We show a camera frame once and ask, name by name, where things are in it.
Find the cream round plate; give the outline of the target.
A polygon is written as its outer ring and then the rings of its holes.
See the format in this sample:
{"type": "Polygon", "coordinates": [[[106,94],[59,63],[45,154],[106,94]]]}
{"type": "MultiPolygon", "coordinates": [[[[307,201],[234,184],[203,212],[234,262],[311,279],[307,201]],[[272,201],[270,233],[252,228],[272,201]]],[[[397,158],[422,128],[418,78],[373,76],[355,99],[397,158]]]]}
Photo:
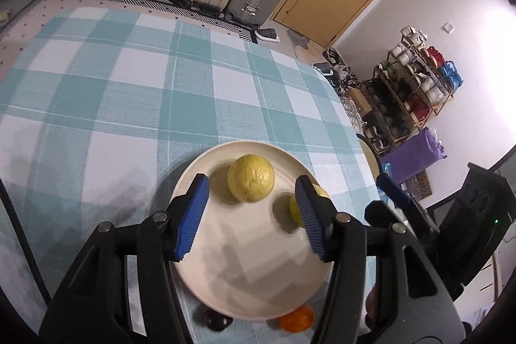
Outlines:
{"type": "Polygon", "coordinates": [[[209,198],[192,249],[175,268],[198,300],[237,319],[266,320],[317,292],[331,267],[312,252],[289,211],[296,178],[309,173],[281,148],[251,141],[210,148],[188,165],[172,194],[183,195],[204,174],[209,198]],[[230,166],[245,154],[262,156],[275,169],[275,187],[259,202],[239,202],[227,186],[230,166]]]}

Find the shoes on floor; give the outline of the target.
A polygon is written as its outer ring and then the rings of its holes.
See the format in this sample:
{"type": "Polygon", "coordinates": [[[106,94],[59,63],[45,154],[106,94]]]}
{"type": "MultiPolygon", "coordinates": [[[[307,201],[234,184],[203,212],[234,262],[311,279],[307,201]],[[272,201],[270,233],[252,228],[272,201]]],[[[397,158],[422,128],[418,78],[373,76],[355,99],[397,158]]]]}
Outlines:
{"type": "Polygon", "coordinates": [[[350,66],[336,49],[330,47],[322,53],[324,62],[319,62],[313,67],[321,73],[330,83],[336,94],[342,96],[345,92],[359,86],[358,77],[352,72],[350,66]]]}

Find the purple plastic bag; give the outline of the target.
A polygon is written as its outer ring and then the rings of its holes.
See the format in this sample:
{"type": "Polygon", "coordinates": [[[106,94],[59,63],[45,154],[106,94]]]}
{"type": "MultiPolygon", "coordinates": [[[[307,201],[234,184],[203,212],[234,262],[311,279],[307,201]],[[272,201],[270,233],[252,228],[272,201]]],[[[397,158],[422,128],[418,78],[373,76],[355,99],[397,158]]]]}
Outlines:
{"type": "Polygon", "coordinates": [[[380,161],[389,165],[391,178],[402,184],[446,158],[444,145],[438,139],[436,129],[424,127],[418,134],[382,155],[380,161]]]}

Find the dark plum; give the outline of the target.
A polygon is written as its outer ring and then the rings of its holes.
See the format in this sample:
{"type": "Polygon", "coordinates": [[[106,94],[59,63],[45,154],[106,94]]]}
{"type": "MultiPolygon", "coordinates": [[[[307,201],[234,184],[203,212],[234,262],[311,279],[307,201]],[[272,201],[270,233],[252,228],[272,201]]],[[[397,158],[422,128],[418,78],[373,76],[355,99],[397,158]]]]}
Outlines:
{"type": "Polygon", "coordinates": [[[222,332],[233,324],[233,318],[211,308],[203,314],[203,322],[213,332],[222,332]]]}

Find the teal checkered tablecloth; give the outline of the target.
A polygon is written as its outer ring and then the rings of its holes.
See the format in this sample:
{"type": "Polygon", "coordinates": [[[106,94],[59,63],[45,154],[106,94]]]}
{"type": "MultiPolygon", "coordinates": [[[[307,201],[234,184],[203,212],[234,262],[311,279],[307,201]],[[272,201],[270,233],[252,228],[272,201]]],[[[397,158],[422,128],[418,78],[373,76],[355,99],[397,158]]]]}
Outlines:
{"type": "Polygon", "coordinates": [[[333,88],[290,56],[107,7],[31,12],[2,37],[1,178],[50,292],[98,223],[166,207],[236,140],[289,152],[356,217],[377,196],[333,88]]]}

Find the orange mandarin front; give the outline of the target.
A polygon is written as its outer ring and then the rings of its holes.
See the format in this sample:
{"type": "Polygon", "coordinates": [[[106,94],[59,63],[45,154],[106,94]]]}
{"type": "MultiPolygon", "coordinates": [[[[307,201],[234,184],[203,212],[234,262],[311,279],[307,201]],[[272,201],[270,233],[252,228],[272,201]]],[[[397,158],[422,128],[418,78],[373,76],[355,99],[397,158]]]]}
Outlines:
{"type": "Polygon", "coordinates": [[[277,322],[279,328],[287,333],[301,333],[311,329],[315,323],[316,314],[312,305],[304,303],[294,311],[281,316],[277,322]]]}

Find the round stool beige top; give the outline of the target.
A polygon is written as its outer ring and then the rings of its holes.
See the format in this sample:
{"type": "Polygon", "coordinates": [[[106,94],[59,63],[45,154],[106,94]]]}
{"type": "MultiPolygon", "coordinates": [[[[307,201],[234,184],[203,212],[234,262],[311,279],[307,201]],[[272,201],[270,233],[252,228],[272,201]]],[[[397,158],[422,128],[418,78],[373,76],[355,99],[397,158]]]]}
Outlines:
{"type": "Polygon", "coordinates": [[[366,161],[369,166],[369,169],[371,170],[372,177],[374,180],[376,180],[382,172],[381,162],[378,157],[378,154],[376,154],[371,143],[368,141],[368,139],[366,139],[365,136],[363,136],[360,133],[357,133],[357,138],[359,139],[360,147],[362,148],[362,151],[366,157],[366,161]]]}

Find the metal shoe rack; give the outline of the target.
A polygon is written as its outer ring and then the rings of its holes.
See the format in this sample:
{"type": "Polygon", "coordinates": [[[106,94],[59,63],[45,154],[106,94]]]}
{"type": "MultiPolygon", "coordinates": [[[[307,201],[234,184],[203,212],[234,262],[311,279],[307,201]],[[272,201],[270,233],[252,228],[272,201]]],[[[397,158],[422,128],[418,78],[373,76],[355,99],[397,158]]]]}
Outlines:
{"type": "Polygon", "coordinates": [[[403,27],[401,41],[375,65],[372,78],[361,82],[372,107],[364,134],[379,154],[423,130],[463,85],[456,65],[427,41],[423,31],[403,27]]]}

